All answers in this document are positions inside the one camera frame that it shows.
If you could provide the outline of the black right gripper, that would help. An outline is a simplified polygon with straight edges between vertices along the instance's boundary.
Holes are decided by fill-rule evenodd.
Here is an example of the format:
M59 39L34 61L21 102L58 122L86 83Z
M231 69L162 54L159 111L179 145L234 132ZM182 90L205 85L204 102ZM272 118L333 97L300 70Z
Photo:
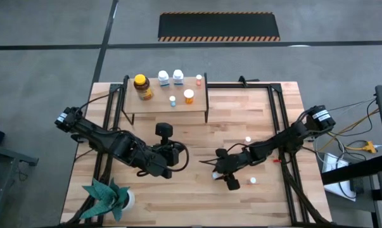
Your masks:
M215 150L217 162L215 164L215 176L224 176L228 190L237 190L240 188L239 180L235 178L233 173L239 169L251 165L253 157L251 153L243 148L242 152L229 154L226 149L218 148Z

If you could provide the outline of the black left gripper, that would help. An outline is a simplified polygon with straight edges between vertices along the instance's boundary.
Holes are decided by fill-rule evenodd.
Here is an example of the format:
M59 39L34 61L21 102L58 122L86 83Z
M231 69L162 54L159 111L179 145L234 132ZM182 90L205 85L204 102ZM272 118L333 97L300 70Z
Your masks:
M180 144L178 142L169 142L173 135L173 126L169 123L160 122L156 124L155 134L162 139L160 144L151 147L152 152L160 155L165 160L164 167L173 167L179 163ZM160 174L165 179L172 178L172 171L163 168Z

